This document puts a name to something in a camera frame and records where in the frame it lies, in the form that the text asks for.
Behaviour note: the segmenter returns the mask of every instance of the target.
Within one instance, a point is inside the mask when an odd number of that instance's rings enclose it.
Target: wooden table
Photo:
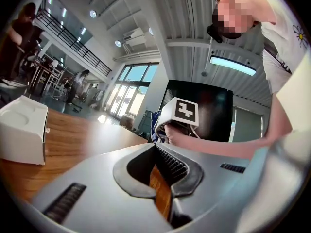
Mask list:
[[[31,61],[31,62],[34,63],[36,66],[38,66],[38,69],[36,70],[34,77],[33,77],[33,80],[30,84],[30,90],[29,91],[31,94],[34,93],[37,85],[39,84],[39,81],[40,81],[40,78],[41,78],[43,72],[47,72],[47,74],[48,74],[48,76],[46,77],[45,82],[43,84],[43,87],[41,89],[41,92],[40,92],[40,96],[42,96],[43,92],[44,92],[44,90],[48,84],[50,77],[54,76],[55,74],[51,70],[47,69],[45,66],[38,63],[37,61]]]
[[[46,163],[44,166],[16,163],[0,159],[2,177],[8,188],[20,198],[30,201],[43,186],[82,160],[147,140],[119,125],[101,124],[49,109],[46,134]],[[157,190],[156,205],[167,218],[170,189],[154,168],[150,186]]]

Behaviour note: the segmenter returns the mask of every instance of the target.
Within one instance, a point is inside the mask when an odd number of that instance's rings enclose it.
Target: black metal railing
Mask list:
[[[41,10],[36,18],[103,75],[107,76],[109,72],[111,72],[111,69],[105,63],[103,63],[95,56],[95,54],[79,42],[78,39],[64,26],[62,26],[56,18],[49,14],[49,12]]]

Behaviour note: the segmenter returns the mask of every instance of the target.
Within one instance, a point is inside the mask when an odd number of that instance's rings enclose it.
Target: black screen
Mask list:
[[[195,131],[201,139],[229,141],[232,91],[207,84],[169,80],[160,109],[174,97],[198,104],[199,127]]]

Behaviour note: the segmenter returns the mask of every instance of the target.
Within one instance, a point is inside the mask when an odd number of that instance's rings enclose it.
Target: cable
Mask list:
[[[192,133],[193,133],[197,138],[200,139],[200,137],[198,136],[198,134],[194,131],[194,128],[193,128],[192,125],[190,125],[190,129],[191,129]]]

